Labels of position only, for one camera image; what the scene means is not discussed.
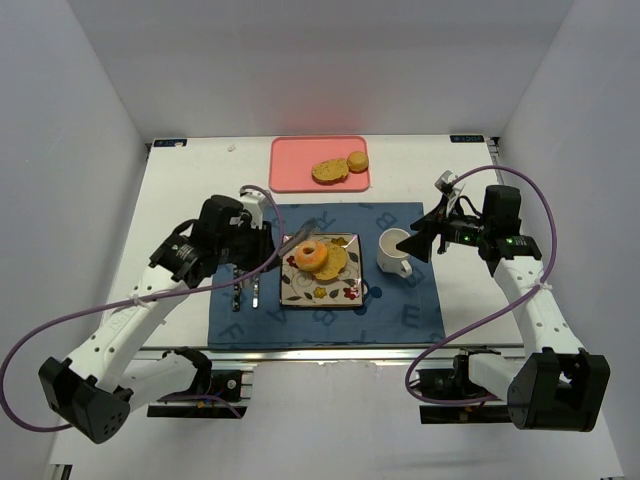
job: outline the bread slice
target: bread slice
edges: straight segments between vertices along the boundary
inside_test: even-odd
[[[324,266],[312,273],[317,280],[333,280],[340,271],[347,265],[347,251],[340,245],[327,244],[327,261]]]
[[[349,166],[344,158],[334,158],[314,165],[311,169],[313,179],[323,185],[342,182],[349,175]]]

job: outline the sticker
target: sticker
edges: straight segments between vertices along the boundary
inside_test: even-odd
[[[484,143],[482,135],[449,135],[451,143]]]
[[[186,147],[186,138],[168,138],[164,140],[154,140],[154,147]]]

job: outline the blue placemat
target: blue placemat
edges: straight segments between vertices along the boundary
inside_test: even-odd
[[[251,289],[243,292],[240,311],[231,311],[232,289],[215,290],[209,311],[209,347],[269,349],[354,344],[406,344],[443,338],[440,302],[430,264],[411,260],[413,275],[403,279],[376,264],[380,234],[391,227],[409,231],[423,216],[420,203],[329,203],[282,205],[287,233],[315,217],[323,232],[357,233],[367,293],[355,310],[310,310],[280,307],[280,270],[260,277],[260,302],[252,308]],[[275,214],[267,214],[279,235]],[[218,269],[215,282],[231,280],[229,266]]]

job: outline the donut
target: donut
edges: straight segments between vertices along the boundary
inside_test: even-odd
[[[347,158],[347,166],[353,173],[364,172],[369,167],[369,158],[364,152],[352,152]]]
[[[333,280],[347,265],[347,251],[344,248],[333,243],[327,245],[327,248],[329,250],[327,262],[322,268],[313,272],[317,280]]]
[[[320,270],[327,262],[327,246],[322,242],[309,240],[298,245],[295,259],[300,270],[315,272]]]

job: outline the floral plate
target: floral plate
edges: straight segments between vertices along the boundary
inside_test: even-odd
[[[319,233],[309,240],[340,245],[347,251],[347,265],[337,278],[323,281],[298,269],[294,252],[282,261],[280,304],[287,307],[354,308],[362,306],[362,253],[353,233]]]

